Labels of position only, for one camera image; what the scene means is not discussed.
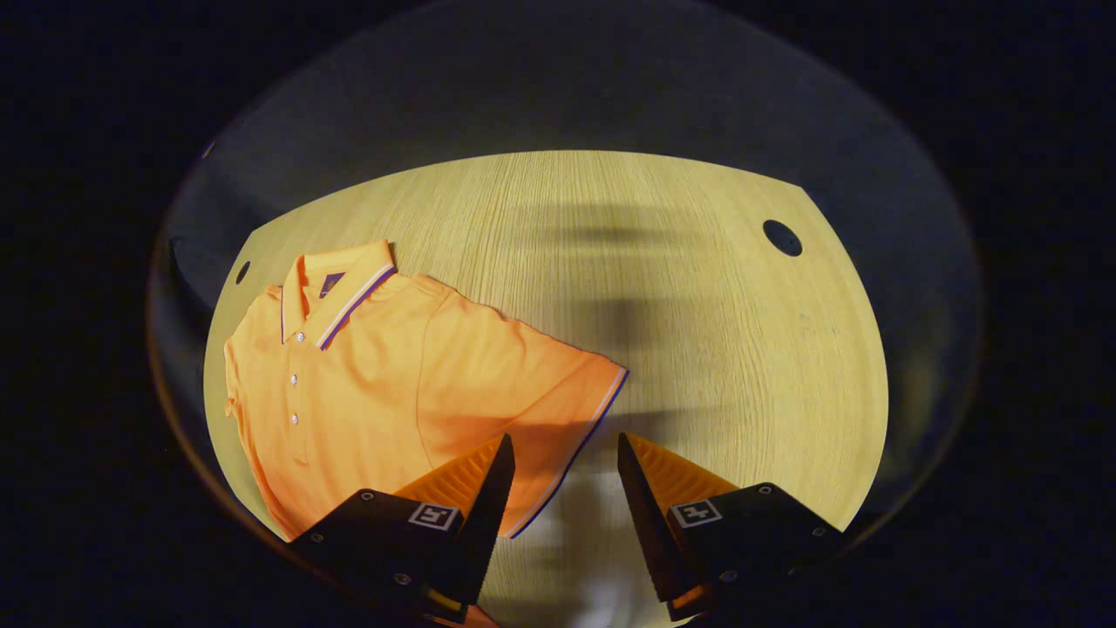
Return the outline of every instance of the shirt collar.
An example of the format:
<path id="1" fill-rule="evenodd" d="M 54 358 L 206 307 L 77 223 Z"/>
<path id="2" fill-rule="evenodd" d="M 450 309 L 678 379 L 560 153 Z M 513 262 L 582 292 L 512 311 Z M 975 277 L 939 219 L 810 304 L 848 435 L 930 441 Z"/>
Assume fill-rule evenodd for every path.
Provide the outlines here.
<path id="1" fill-rule="evenodd" d="M 306 273 L 320 268 L 338 267 L 346 268 L 345 276 L 334 283 L 307 317 L 302 303 L 302 281 Z M 357 305 L 393 272 L 395 261 L 386 239 L 329 252 L 298 255 L 279 292 L 279 334 L 282 342 L 286 344 L 297 332 L 302 332 L 306 340 L 325 351 Z"/>

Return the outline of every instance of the wood grain surface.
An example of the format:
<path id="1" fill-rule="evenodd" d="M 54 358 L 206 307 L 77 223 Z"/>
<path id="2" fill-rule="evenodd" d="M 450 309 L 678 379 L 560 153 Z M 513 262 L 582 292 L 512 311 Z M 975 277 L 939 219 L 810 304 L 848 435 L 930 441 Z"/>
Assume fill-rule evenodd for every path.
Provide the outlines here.
<path id="1" fill-rule="evenodd" d="M 771 244 L 768 219 L 797 233 L 800 255 Z M 480 603 L 501 626 L 673 625 L 616 474 L 620 431 L 739 486 L 777 483 L 840 530 L 864 501 L 887 421 L 883 348 L 853 262 L 807 191 L 675 157 L 532 152 L 354 185 L 244 243 L 210 329 L 205 410 L 237 497 L 272 530 L 223 414 L 221 347 L 298 254 L 378 238 L 401 273 L 430 274 L 632 371 L 547 509 L 498 540 Z"/>

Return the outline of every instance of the round hole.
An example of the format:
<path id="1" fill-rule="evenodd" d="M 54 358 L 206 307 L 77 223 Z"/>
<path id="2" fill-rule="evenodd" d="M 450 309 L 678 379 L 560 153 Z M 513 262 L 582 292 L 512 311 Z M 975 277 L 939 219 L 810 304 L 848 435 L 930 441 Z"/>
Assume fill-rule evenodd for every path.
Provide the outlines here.
<path id="1" fill-rule="evenodd" d="M 768 220 L 763 222 L 763 233 L 771 240 L 775 248 L 786 252 L 791 257 L 798 257 L 802 254 L 802 242 L 799 241 L 798 235 L 778 220 Z"/>
<path id="2" fill-rule="evenodd" d="M 237 272 L 237 283 L 238 284 L 240 283 L 240 281 L 242 281 L 244 279 L 244 274 L 248 273 L 248 267 L 251 265 L 251 264 L 252 264 L 251 261 L 246 261 L 244 264 L 240 267 L 240 272 Z"/>

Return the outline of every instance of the dark background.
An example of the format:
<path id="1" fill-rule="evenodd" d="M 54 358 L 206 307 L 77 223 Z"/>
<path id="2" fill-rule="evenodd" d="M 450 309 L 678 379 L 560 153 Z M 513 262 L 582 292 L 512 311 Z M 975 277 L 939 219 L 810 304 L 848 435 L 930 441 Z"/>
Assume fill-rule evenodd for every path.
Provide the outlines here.
<path id="1" fill-rule="evenodd" d="M 719 4 L 835 66 L 921 137 L 965 207 L 988 289 L 987 358 L 958 444 L 792 609 L 796 622 L 1110 619 L 1101 518 L 1112 482 L 1099 458 L 1114 383 L 1110 309 L 1105 317 L 1114 264 L 1100 252 L 1110 240 L 1100 192 L 1114 171 L 1103 119 L 1113 110 L 1103 74 L 1112 11 L 1101 2 Z M 4 433 L 16 454 L 6 554 L 17 625 L 375 625 L 204 492 L 155 397 L 143 302 L 163 212 L 222 125 L 316 54 L 403 8 L 4 9 L 17 162 L 8 189 L 27 193 L 6 220 L 22 288 L 10 309 L 26 318 L 12 356 L 35 367 L 19 376 L 27 394 L 12 397 Z M 749 622 L 780 619 L 768 609 Z"/>

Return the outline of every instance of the shirt label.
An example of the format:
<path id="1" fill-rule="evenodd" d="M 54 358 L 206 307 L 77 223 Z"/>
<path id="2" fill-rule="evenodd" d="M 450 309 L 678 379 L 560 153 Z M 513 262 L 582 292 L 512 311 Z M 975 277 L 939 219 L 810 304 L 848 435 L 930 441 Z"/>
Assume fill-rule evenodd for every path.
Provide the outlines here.
<path id="1" fill-rule="evenodd" d="M 326 282 L 321 283 L 321 293 L 318 294 L 318 298 L 326 298 L 326 293 L 328 293 L 329 290 L 333 289 L 334 284 L 337 283 L 337 280 L 344 276 L 345 272 L 334 272 L 333 274 L 326 274 Z"/>

